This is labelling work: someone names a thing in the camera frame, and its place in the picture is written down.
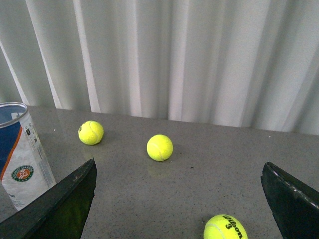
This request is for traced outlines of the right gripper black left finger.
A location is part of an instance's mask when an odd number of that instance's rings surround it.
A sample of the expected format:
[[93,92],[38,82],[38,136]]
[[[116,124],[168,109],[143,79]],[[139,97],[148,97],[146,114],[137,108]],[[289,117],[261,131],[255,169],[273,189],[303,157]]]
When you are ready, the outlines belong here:
[[0,224],[2,239],[79,239],[91,208],[97,168],[88,160]]

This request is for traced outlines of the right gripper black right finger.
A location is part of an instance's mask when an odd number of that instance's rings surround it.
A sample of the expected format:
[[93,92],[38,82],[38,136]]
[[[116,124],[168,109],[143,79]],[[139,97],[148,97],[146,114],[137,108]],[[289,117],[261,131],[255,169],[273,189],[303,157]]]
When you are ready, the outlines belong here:
[[271,162],[263,167],[261,184],[283,238],[319,237],[318,191]]

